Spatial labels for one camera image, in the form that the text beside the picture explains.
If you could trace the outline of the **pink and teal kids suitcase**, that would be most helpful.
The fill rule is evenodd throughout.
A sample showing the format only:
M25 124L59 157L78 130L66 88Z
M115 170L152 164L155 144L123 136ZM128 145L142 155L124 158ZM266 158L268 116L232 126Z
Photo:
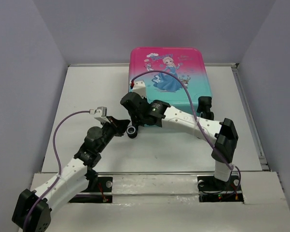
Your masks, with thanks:
M212 92L203 57L195 48L137 47L131 51L129 83L143 80L147 101L160 100L213 120Z

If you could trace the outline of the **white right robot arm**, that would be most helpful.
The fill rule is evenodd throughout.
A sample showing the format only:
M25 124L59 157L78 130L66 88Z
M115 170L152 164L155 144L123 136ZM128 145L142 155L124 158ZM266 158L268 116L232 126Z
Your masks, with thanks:
M127 93L120 104L131 117L132 125L126 129L129 138L137 136L140 126L157 126L202 139L212 147L211 156L215 160L213 186L224 189L230 184L231 172L234 169L233 157L238 142L238 134L232 120L225 118L221 122L194 117L160 100L149 103L146 98L135 92Z

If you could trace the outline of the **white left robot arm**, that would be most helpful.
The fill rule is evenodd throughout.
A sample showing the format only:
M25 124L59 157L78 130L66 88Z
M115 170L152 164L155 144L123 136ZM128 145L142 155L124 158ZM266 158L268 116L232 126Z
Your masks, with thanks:
M101 152L113 137L124 135L130 121L107 116L101 127L91 127L84 143L65 167L51 179L34 190L25 189L18 197L12 222L25 232L44 232L52 215L83 190L92 191L97 186L94 167Z

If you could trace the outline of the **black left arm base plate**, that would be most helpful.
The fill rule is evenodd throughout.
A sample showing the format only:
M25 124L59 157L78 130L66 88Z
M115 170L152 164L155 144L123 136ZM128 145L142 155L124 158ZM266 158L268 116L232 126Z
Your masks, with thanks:
M112 203L112 176L99 176L97 182L75 195L69 203Z

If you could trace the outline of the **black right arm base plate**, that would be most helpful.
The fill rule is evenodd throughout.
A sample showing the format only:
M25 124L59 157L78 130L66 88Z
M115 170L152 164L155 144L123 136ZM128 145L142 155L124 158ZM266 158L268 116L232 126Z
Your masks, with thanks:
M212 175L199 176L197 179L199 201L201 203L244 202L239 178L232 175L227 182L220 181Z

